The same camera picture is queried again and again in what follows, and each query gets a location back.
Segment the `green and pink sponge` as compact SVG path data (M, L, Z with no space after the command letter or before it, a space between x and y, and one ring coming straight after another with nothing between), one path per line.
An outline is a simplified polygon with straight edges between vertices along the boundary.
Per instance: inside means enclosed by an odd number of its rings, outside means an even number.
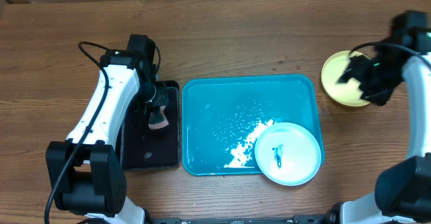
M158 130L169 125L167 117L164 113L165 108L166 108L165 106L160 106L160 107L154 108L150 112L150 117L148 120L149 129Z

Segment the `yellow plate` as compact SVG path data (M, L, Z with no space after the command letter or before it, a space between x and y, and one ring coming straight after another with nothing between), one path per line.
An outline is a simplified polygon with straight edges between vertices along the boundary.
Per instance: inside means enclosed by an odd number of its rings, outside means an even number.
M349 107L367 106L370 102L362 100L359 81L351 78L347 83L338 80L346 70L350 58L349 51L344 50L331 55L321 70L321 83L327 95L337 103Z

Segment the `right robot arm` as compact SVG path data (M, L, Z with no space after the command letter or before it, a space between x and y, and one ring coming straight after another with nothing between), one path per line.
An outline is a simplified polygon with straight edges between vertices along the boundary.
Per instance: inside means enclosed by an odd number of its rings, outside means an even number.
M325 63L321 82L341 94L384 106L404 82L409 94L409 148L404 161L383 171L374 191L340 202L319 223L430 222L430 28L427 15L407 10L391 20L380 42L358 45L344 57L346 65Z

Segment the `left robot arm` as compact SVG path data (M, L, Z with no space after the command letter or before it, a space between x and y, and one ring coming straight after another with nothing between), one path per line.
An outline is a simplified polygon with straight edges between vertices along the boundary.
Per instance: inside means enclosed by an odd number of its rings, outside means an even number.
M118 159L117 137L127 110L137 104L149 114L148 127L168 126L166 85L157 80L160 57L156 43L132 34L124 50L101 46L104 54L93 63L99 79L76 127L64 141L52 141L45 153L51 193L44 210L49 223L51 207L86 217L85 222L147 223L148 213L127 196L127 180Z

